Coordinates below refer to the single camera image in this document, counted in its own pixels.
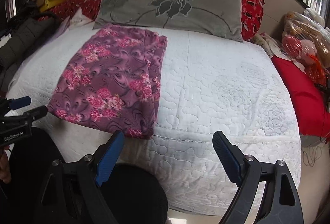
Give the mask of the purple pink floral garment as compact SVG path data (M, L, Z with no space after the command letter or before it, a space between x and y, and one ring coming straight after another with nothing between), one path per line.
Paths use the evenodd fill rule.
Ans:
M84 127L151 138L166 48L167 38L148 29L104 26L67 64L49 112Z

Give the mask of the dark grey jacket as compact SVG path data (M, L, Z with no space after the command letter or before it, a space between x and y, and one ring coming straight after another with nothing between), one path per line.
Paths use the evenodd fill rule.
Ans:
M36 15L28 18L12 33L9 41L1 47L1 92L8 91L9 83L22 62L40 48L58 26L56 16Z

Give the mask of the red blanket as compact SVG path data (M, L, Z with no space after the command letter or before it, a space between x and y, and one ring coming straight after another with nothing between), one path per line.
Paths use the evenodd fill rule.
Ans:
M322 93L292 61L277 56L273 56L271 61L289 91L299 132L306 136L329 139L329 113Z

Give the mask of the white quilted bedspread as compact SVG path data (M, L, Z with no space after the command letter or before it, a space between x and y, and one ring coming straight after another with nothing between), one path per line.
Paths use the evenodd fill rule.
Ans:
M168 43L161 71L160 104L150 140L125 139L119 162L156 176L170 209L222 216L237 187L212 146L222 131L258 161L282 159L298 188L301 143L295 111L265 51L208 34L149 28ZM30 56L11 81L8 98L29 95L47 105L69 60L100 29L92 23L66 30ZM110 134L48 114L35 125L51 136L66 162L93 153Z

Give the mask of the plastic bag of items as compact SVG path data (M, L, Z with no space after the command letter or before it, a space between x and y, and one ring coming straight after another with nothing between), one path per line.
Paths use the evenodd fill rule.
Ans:
M281 50L313 84L325 91L329 80L329 32L298 12L284 16Z

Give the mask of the grey floral pillow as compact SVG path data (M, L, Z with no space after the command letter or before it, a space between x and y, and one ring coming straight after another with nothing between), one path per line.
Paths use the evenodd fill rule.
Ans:
M241 20L242 0L102 0L94 27L176 29L242 42Z

